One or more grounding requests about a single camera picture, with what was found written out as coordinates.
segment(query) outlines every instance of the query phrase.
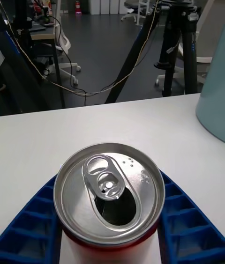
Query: black tripod leg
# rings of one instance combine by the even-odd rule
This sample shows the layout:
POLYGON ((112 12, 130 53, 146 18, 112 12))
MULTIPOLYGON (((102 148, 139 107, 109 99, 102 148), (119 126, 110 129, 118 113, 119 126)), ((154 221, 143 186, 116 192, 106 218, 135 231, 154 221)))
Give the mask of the black tripod leg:
POLYGON ((160 53, 158 68, 165 69, 165 81, 162 94, 163 96, 171 95, 171 87, 173 82, 173 73, 178 53, 178 41, 180 39, 180 28, 177 23, 177 13, 173 8, 170 9, 165 31, 163 35, 163 45, 160 53), (170 48, 173 48, 171 53, 167 53, 170 48))
MULTIPOLYGON (((146 19, 144 21, 144 24, 127 56, 127 59, 124 62, 123 67, 121 68, 121 71, 115 81, 114 84, 118 83, 120 80, 122 80, 123 78, 125 78, 128 74, 130 74, 133 70, 133 68, 135 67, 138 55, 140 53, 140 50, 145 42, 145 40, 147 39, 151 24, 152 24, 152 20, 153 20, 153 13, 152 14, 148 14, 146 16, 146 19)), ((155 19, 151 28, 151 32, 154 30, 154 28, 157 25, 158 19, 159 19, 159 12, 156 11, 155 14, 155 19)), ((120 82, 117 86, 113 87, 109 93, 109 96, 107 97, 107 100, 105 102, 105 104, 109 104, 109 103, 115 103, 118 96, 120 95, 126 81, 128 78, 125 78, 122 82, 120 82)))
POLYGON ((197 57, 195 32, 183 33, 185 94, 195 94, 197 88, 197 57))
POLYGON ((165 80, 164 80, 164 86, 162 90, 162 95, 163 96, 171 96, 172 92, 172 82, 173 82, 173 74, 174 74, 174 68, 175 68, 175 63, 177 59, 177 53, 178 53, 178 46, 174 48, 173 52, 171 53, 172 55, 170 56, 170 64, 171 67, 165 70, 165 80))

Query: trash bin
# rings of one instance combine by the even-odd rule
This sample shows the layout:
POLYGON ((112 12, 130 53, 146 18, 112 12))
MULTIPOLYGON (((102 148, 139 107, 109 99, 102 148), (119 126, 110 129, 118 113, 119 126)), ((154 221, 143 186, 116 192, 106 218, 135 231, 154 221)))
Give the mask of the trash bin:
POLYGON ((119 14, 125 15, 128 13, 127 7, 124 6, 126 0, 120 0, 119 14))
POLYGON ((117 15, 119 12, 119 2, 120 0, 110 0, 110 14, 117 15))
POLYGON ((89 11, 91 15, 99 15, 100 0, 89 0, 89 11))
POLYGON ((100 13, 102 15, 109 14, 109 0, 100 0, 100 13))

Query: tripod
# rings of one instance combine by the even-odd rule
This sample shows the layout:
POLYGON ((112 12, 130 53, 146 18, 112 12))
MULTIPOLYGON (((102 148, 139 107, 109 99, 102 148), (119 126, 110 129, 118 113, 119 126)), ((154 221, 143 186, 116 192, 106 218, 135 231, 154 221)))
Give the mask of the tripod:
MULTIPOLYGON (((186 0, 162 0, 170 6, 168 17, 165 24, 164 39, 159 62, 155 64, 158 69, 165 70, 165 81, 163 96, 171 95, 174 67, 178 53, 180 36, 183 38, 184 51, 184 80, 185 93, 193 94, 197 92, 197 62, 196 62, 196 25, 198 14, 190 1, 186 0)), ((133 71, 140 51, 150 34, 156 27, 161 12, 160 3, 155 5, 150 13, 147 14, 142 29, 135 40, 127 59, 117 77, 109 96, 105 103, 116 102, 128 77, 133 71)))

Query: wire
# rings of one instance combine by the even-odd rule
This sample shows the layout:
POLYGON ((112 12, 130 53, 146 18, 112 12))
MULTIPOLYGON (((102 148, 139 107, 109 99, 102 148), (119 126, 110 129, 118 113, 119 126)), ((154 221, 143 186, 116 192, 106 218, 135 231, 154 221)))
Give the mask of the wire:
MULTIPOLYGON (((72 76, 73 76, 73 66, 72 66, 72 62, 70 60, 70 57, 68 56, 68 54, 65 52, 65 50, 63 49, 63 47, 60 44, 60 37, 61 37, 61 33, 62 33, 62 25, 61 25, 61 22, 56 17, 54 17, 53 15, 49 15, 49 17, 52 17, 53 19, 55 19, 59 23, 59 25, 60 25, 60 33, 59 33, 59 37, 58 37, 58 44, 59 44, 60 48, 62 49, 62 51, 64 52, 64 54, 66 55, 67 59, 69 60, 70 68, 71 68, 71 71, 70 71, 70 86, 72 88, 74 88, 73 87, 73 84, 72 84, 72 76)), ((89 93, 86 92, 84 89, 81 89, 81 88, 76 88, 76 89, 78 89, 78 90, 80 90, 80 91, 82 91, 82 92, 85 93, 84 106, 86 106, 87 94, 89 94, 89 93)))
POLYGON ((140 50, 140 52, 139 52, 139 54, 138 54, 137 61, 136 61, 136 63, 135 63, 134 68, 132 69, 132 71, 131 71, 127 76, 125 76, 124 78, 122 78, 120 81, 118 81, 117 83, 115 83, 113 86, 109 85, 109 86, 111 86, 111 87, 106 88, 106 89, 103 89, 103 90, 100 90, 100 91, 97 91, 97 92, 92 92, 92 93, 88 93, 88 92, 84 91, 83 89, 82 89, 82 91, 85 92, 85 93, 81 93, 81 92, 78 92, 78 91, 70 90, 70 89, 68 89, 67 87, 64 87, 64 86, 61 86, 61 85, 59 85, 59 84, 57 84, 57 83, 55 83, 55 82, 49 81, 45 76, 43 76, 43 75, 39 72, 39 70, 37 69, 37 67, 34 65, 34 63, 32 62, 32 60, 29 58, 29 56, 26 54, 26 52, 25 52, 25 51, 22 49, 22 47, 20 46, 20 44, 19 44, 19 42, 18 42, 18 40, 17 40, 17 38, 16 38, 16 36, 15 36, 15 34, 14 34, 14 32, 13 32, 13 29, 12 29, 12 26, 11 26, 11 24, 10 24, 9 18, 8 18, 8 16, 7 16, 7 13, 5 12, 5 9, 4 9, 4 7, 3 7, 1 1, 0 1, 0 5, 1 5, 1 7, 2 7, 4 13, 5 13, 5 16, 6 16, 7 21, 8 21, 8 25, 9 25, 9 27, 10 27, 10 29, 11 29, 13 35, 14 35, 14 38, 15 38, 16 43, 18 44, 20 50, 21 50, 22 53, 25 55, 25 57, 27 58, 27 60, 31 63, 32 66, 34 66, 35 70, 36 70, 37 73, 41 76, 41 78, 44 79, 44 80, 47 80, 48 82, 52 83, 53 85, 58 86, 58 87, 60 87, 60 88, 62 88, 62 89, 64 89, 64 90, 66 90, 66 91, 68 91, 68 92, 71 92, 71 93, 76 94, 76 95, 79 95, 79 96, 85 96, 85 97, 88 97, 88 96, 93 96, 93 95, 100 94, 100 93, 102 93, 102 92, 105 92, 105 91, 111 90, 112 88, 114 88, 115 86, 117 86, 119 83, 123 82, 126 78, 128 78, 128 77, 131 75, 131 73, 134 71, 134 69, 137 67, 137 65, 140 64, 140 63, 138 63, 138 60, 139 60, 139 57, 140 57, 140 55, 141 55, 141 53, 142 53, 142 51, 143 51, 143 49, 144 49, 144 47, 145 47, 145 45, 146 45, 146 43, 147 43, 149 37, 150 37, 150 32, 151 32, 151 29, 152 29, 152 27, 153 27, 153 23, 154 23, 154 19, 155 19, 155 15, 156 15, 157 6, 158 6, 159 1, 160 1, 160 0, 157 0, 157 2, 156 2, 155 10, 154 10, 154 13, 153 13, 153 18, 152 18, 152 23, 151 23, 151 26, 150 26, 150 29, 149 29, 149 32, 148 32, 147 38, 146 38, 145 42, 143 43, 143 46, 142 46, 142 48, 141 48, 141 50, 140 50))

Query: aluminum can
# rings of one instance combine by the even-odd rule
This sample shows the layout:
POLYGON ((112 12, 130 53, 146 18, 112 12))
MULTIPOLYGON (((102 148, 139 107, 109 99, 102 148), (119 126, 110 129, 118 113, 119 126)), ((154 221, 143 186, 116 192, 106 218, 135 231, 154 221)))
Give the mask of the aluminum can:
POLYGON ((139 264, 158 226, 165 185, 148 156, 102 143, 64 163, 53 198, 76 264, 139 264))

